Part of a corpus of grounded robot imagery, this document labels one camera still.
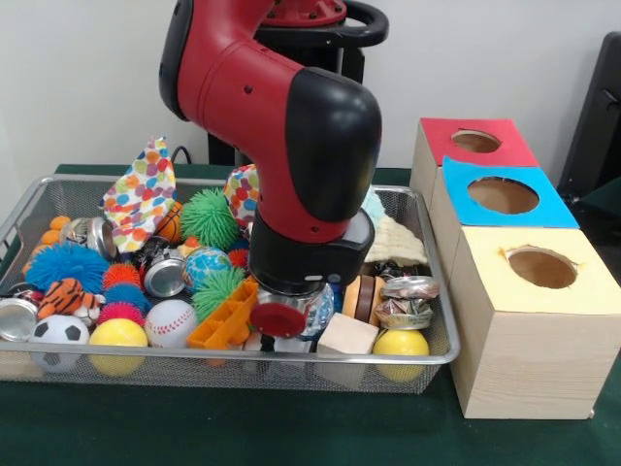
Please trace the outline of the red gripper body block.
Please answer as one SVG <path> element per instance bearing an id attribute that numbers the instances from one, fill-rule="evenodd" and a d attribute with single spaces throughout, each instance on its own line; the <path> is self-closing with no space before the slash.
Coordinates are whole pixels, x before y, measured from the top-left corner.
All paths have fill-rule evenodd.
<path id="1" fill-rule="evenodd" d="M 250 323 L 264 335 L 292 338 L 305 330 L 308 313 L 308 306 L 302 303 L 258 303 L 250 312 Z"/>

